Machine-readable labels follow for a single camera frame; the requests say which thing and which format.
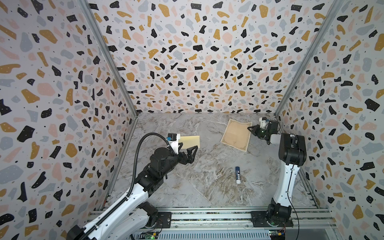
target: beige paper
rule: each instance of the beige paper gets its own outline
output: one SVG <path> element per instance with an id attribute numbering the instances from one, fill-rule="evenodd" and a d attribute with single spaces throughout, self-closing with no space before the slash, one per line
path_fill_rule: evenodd
<path id="1" fill-rule="evenodd" d="M 251 136 L 251 132 L 247 129 L 247 127 L 250 126 L 252 126 L 252 122 L 241 123 L 236 120 L 229 119 L 221 142 L 246 152 L 249 138 Z"/>
<path id="2" fill-rule="evenodd" d="M 200 136 L 181 136 L 179 142 L 183 143 L 181 149 L 197 146 L 200 148 Z"/>

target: terrazzo wallpaper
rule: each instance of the terrazzo wallpaper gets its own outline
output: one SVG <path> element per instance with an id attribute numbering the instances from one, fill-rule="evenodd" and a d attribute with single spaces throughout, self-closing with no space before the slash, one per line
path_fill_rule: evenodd
<path id="1" fill-rule="evenodd" d="M 273 112 L 332 0 L 89 0 L 138 112 Z"/>
<path id="2" fill-rule="evenodd" d="M 344 239 L 384 239 L 384 1 L 345 1 L 282 112 Z"/>
<path id="3" fill-rule="evenodd" d="M 0 238 L 65 239 L 103 204 L 130 113 L 76 1 L 0 7 Z"/>

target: yellow paper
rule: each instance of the yellow paper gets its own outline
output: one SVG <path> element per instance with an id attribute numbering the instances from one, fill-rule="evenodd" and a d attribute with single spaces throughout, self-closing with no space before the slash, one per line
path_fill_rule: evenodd
<path id="1" fill-rule="evenodd" d="M 200 136 L 181 136 L 179 142 L 183 143 L 181 149 L 197 146 L 200 148 Z"/>

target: mounting plate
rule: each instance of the mounting plate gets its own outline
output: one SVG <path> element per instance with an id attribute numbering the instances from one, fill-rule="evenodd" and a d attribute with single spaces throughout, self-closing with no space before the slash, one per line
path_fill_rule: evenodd
<path id="1" fill-rule="evenodd" d="M 159 212 L 157 214 L 157 227 L 156 228 L 170 228 L 170 222 L 172 220 L 171 212 Z"/>
<path id="2" fill-rule="evenodd" d="M 265 210 L 264 211 L 252 211 L 251 212 L 251 222 L 253 224 L 253 227 L 271 227 L 265 219 Z M 288 222 L 285 223 L 286 227 L 293 227 L 293 222 L 290 219 Z M 279 224 L 274 227 L 284 227 L 284 224 Z"/>

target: marble tabletop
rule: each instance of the marble tabletop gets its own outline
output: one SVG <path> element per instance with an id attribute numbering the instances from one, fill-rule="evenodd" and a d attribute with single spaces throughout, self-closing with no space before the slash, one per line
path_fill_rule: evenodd
<path id="1" fill-rule="evenodd" d="M 268 206 L 278 184 L 280 160 L 278 146 L 251 135 L 247 152 L 220 142 L 229 119 L 258 124 L 268 114 L 162 114 L 142 113 L 113 188 L 111 201 L 125 192 L 132 179 L 134 153 L 140 138 L 149 132 L 167 136 L 200 136 L 195 162 L 178 164 L 162 186 L 148 199 L 156 207 Z M 164 142 L 150 136 L 141 145 L 137 172 L 149 163 L 149 157 Z M 241 184 L 236 184 L 235 167 L 240 167 Z M 293 191 L 294 206 L 312 204 L 300 178 Z"/>

